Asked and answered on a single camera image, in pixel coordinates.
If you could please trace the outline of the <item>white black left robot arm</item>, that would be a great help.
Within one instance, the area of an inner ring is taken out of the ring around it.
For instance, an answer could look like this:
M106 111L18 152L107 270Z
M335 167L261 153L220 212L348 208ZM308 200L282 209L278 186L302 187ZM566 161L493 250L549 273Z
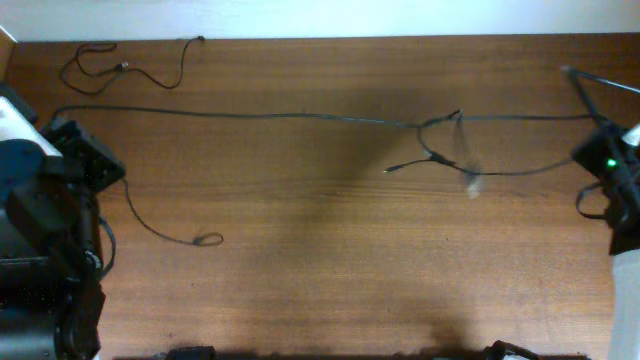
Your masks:
M1 356L93 359L115 238L98 193L124 164L80 123L37 113L1 87Z

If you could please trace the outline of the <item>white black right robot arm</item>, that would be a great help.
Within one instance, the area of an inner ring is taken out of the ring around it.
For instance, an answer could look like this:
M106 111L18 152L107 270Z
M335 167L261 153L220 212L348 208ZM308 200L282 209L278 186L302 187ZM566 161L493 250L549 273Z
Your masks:
M579 191L575 205L596 190L608 200L600 214L579 214L605 222L611 231L614 320L608 357L614 360L639 360L638 146L630 129L604 122L572 152L572 160L596 178Z

